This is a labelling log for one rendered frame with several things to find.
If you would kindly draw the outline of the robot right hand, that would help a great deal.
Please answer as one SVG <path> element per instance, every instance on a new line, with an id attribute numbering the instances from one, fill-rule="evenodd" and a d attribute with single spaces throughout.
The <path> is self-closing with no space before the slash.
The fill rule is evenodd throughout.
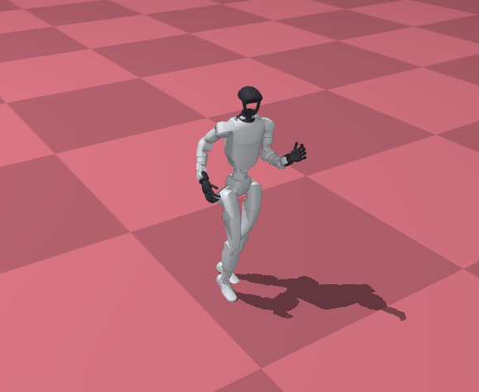
<path id="1" fill-rule="evenodd" d="M 207 172 L 205 171 L 201 171 L 201 174 L 202 174 L 202 177 L 200 180 L 199 180 L 199 183 L 202 184 L 202 190 L 203 190 L 203 193 L 204 193 L 204 196 L 205 198 L 207 199 L 208 202 L 210 203 L 215 203 L 216 201 L 219 201 L 218 198 L 220 198 L 221 196 L 220 195 L 217 195 L 213 192 L 212 190 L 212 187 L 214 189 L 218 189 L 218 187 L 210 184 L 210 182 L 208 181 L 209 178 L 208 178 L 208 174 Z M 215 197 L 218 197 L 218 198 L 215 198 Z"/>

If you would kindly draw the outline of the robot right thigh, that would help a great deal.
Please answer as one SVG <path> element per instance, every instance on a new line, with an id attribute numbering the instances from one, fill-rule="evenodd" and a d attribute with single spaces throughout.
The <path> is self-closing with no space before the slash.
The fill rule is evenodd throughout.
<path id="1" fill-rule="evenodd" d="M 241 250 L 241 213 L 239 200 L 232 189 L 232 185 L 226 185 L 220 191 L 217 191 L 216 194 L 221 196 L 220 198 L 215 197 L 219 199 L 216 203 L 220 206 L 224 206 L 222 219 L 226 228 L 227 241 L 232 250 L 232 255 L 234 255 L 235 252 L 240 252 Z"/>

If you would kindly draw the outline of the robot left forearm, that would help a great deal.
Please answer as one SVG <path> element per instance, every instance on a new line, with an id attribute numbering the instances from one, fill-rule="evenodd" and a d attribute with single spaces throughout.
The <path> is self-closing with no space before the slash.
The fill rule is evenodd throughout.
<path id="1" fill-rule="evenodd" d="M 281 158 L 275 152 L 272 155 L 270 155 L 270 157 L 268 158 L 268 162 L 269 162 L 270 165 L 276 166 L 278 169 L 286 168 L 284 165 L 288 163 L 287 159 L 286 159 L 286 156 Z"/>

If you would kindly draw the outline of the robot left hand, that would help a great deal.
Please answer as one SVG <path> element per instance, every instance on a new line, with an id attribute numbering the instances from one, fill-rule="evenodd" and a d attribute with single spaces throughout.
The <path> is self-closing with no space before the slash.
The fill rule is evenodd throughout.
<path id="1" fill-rule="evenodd" d="M 294 146 L 294 149 L 291 151 L 290 154 L 286 154 L 286 159 L 287 159 L 287 164 L 285 164 L 284 166 L 287 167 L 288 165 L 292 164 L 293 162 L 300 162 L 301 160 L 303 159 L 306 159 L 307 157 L 304 156 L 306 155 L 307 153 L 304 152 L 306 149 L 303 148 L 304 145 L 303 144 L 300 144 L 301 146 L 297 149 L 297 146 L 298 146 L 298 143 L 297 141 L 295 142 L 295 146 Z M 301 150 L 302 149 L 302 150 Z M 303 154 L 302 154 L 303 153 Z M 302 158 L 303 156 L 303 158 Z M 284 156 L 283 156 L 284 157 Z M 282 158 L 283 158 L 282 157 Z"/>

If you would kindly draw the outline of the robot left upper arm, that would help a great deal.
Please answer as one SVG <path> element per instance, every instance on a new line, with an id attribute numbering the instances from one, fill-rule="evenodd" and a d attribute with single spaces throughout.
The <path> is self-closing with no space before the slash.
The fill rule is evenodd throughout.
<path id="1" fill-rule="evenodd" d="M 264 123 L 265 123 L 265 132 L 264 132 L 264 137 L 262 140 L 262 152 L 260 153 L 260 158 L 262 161 L 266 162 L 268 161 L 268 158 L 270 155 L 272 155 L 274 152 L 271 149 L 271 145 L 273 142 L 273 133 L 275 130 L 275 123 L 270 120 L 269 118 L 262 118 Z"/>

